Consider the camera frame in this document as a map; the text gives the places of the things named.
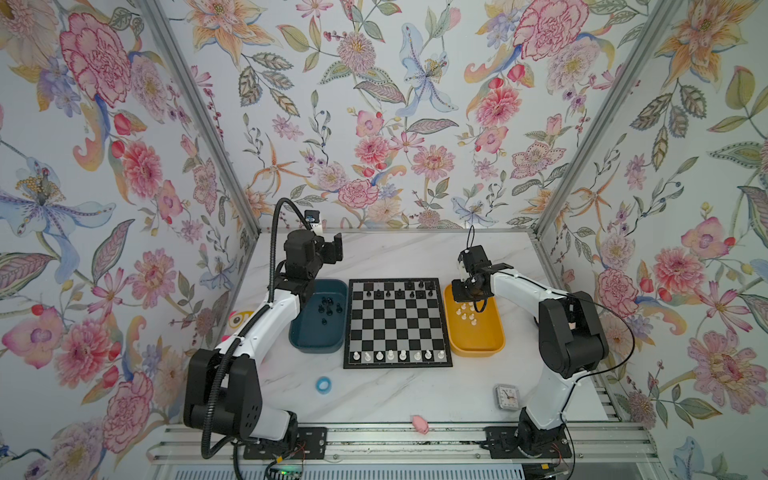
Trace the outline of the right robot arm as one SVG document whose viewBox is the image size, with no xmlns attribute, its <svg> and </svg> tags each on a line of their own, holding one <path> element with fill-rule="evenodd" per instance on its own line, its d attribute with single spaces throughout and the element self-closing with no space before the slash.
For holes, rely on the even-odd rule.
<svg viewBox="0 0 768 480">
<path fill-rule="evenodd" d="M 484 304 L 500 297 L 538 322 L 538 352 L 545 365 L 528 404 L 521 409 L 516 445 L 529 456 L 565 433 L 564 414 L 577 383 L 593 374 L 609 347 L 592 297 L 545 286 L 506 263 L 492 263 L 475 245 L 458 254 L 461 277 L 452 282 L 454 299 Z"/>
</svg>

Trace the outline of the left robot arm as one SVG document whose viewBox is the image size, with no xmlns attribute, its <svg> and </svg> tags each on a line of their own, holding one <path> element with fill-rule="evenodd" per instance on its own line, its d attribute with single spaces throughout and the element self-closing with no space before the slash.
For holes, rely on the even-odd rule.
<svg viewBox="0 0 768 480">
<path fill-rule="evenodd" d="M 321 268 L 343 260 L 343 236 L 327 240 L 312 229 L 296 230 L 283 250 L 285 259 L 277 267 L 271 241 L 270 280 L 258 309 L 218 346 L 200 349 L 190 360 L 183 423 L 202 432 L 206 458 L 231 441 L 293 443 L 295 415 L 264 404 L 258 367 L 308 304 Z"/>
</svg>

